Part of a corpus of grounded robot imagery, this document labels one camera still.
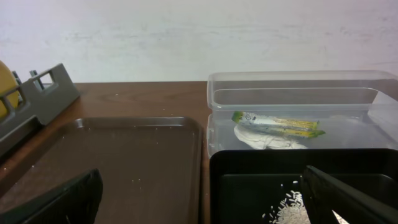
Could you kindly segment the white tissue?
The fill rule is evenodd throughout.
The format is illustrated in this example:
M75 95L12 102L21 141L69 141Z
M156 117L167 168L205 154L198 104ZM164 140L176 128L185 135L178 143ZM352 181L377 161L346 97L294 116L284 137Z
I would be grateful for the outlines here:
M270 134L257 133L238 124L234 127L234 134L240 141L257 150L307 149L306 146L300 144L296 140Z

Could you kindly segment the yellow round plate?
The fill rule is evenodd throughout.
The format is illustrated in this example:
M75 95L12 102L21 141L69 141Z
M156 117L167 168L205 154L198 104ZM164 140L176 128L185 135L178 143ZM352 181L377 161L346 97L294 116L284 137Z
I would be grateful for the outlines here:
M6 66L6 64L3 61L0 61L1 65L1 81L0 81L0 86L1 86L1 93L4 93L14 87L17 86L16 79L11 72L11 70ZM14 91L10 95L7 95L6 98L10 102L13 108L17 108L19 104L19 92Z

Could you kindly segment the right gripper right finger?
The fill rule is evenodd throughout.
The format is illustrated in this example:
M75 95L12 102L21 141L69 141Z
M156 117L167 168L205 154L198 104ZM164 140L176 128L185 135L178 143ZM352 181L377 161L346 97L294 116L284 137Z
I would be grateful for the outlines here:
M397 223L397 210L314 166L301 176L303 202L311 223Z

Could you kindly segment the green snack wrapper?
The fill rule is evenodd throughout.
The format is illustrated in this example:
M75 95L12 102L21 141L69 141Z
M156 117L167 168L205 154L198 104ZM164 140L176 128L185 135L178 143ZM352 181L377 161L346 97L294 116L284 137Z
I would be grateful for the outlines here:
M311 139L326 133L318 129L319 121L284 119L245 111L235 111L231 120L237 125L257 133L295 139Z

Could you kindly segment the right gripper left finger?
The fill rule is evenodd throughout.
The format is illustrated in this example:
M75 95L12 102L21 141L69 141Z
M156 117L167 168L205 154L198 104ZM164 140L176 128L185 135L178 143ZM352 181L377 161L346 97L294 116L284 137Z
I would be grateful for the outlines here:
M3 212L1 223L94 223L102 195L99 170L88 170Z

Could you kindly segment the dark brown serving tray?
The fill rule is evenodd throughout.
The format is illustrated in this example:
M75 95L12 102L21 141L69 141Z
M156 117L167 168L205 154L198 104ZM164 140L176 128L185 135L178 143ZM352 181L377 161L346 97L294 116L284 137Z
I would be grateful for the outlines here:
M201 139L201 126L186 117L77 119L7 171L1 211L98 169L96 223L196 223Z

